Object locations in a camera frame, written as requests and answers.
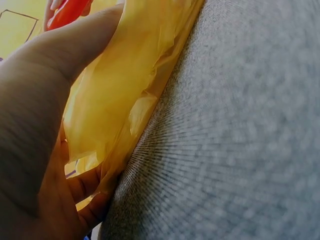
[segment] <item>plastic bag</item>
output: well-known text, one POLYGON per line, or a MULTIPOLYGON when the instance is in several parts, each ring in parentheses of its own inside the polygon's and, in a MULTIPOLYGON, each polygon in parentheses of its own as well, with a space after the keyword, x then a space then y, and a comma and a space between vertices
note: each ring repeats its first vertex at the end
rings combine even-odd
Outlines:
MULTIPOLYGON (((116 1, 94 0, 91 13, 116 1)), ((101 162, 102 177, 124 169, 203 1, 125 1, 112 40, 72 86, 65 109, 70 161, 76 161, 77 173, 101 162)), ((2 0, 0 58, 40 32, 45 4, 46 0, 2 0)), ((105 185, 102 179, 100 190, 105 185)))

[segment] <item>skin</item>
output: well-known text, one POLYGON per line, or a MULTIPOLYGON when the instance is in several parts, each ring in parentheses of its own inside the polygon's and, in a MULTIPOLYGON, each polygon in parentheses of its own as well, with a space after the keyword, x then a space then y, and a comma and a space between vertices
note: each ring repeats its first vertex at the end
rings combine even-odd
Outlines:
POLYGON ((83 239, 105 216, 109 191, 95 193, 101 166, 66 179, 68 144, 60 128, 70 87, 108 45, 123 4, 29 41, 0 64, 0 236, 83 239))

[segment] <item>gray fabric surface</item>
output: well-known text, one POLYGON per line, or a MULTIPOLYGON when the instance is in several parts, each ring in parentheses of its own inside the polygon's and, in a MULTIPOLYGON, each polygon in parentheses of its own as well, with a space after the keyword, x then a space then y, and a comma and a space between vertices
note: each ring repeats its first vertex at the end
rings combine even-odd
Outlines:
POLYGON ((320 3, 207 0, 101 239, 320 239, 320 3))

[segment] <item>dark line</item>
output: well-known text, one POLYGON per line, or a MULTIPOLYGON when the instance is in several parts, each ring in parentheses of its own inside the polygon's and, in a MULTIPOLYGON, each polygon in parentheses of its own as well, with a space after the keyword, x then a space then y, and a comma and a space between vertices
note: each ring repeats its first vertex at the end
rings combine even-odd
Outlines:
POLYGON ((3 14, 4 12, 9 12, 9 13, 13 13, 13 14, 18 14, 18 15, 20 15, 20 16, 27 17, 27 18, 34 19, 34 20, 39 21, 39 19, 37 19, 37 18, 35 18, 35 17, 28 16, 28 15, 25 15, 25 14, 22 14, 22 13, 18 13, 18 12, 15 12, 15 11, 10 11, 10 10, 8 10, 8 9, 6 9, 6 10, 4 10, 3 12, 0 13, 0 18, 1 18, 2 14, 3 14))
POLYGON ((35 20, 35 23, 34 23, 34 25, 33 25, 33 28, 32 28, 32 30, 31 30, 28 38, 25 40, 25 43, 28 42, 29 38, 31 37, 32 33, 34 32, 34 30, 35 30, 35 28, 36 28, 36 25, 37 25, 37 22, 38 22, 38 20, 35 20))
POLYGON ((66 178, 70 177, 71 175, 75 174, 76 170, 73 170, 72 172, 70 172, 69 174, 65 175, 66 178))

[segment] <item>red object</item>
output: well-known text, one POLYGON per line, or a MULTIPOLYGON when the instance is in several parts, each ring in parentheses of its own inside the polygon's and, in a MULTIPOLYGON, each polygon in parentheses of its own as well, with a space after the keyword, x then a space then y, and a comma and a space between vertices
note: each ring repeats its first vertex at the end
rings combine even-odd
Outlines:
POLYGON ((54 16, 48 21, 48 30, 61 28, 77 20, 90 0, 64 0, 54 16))

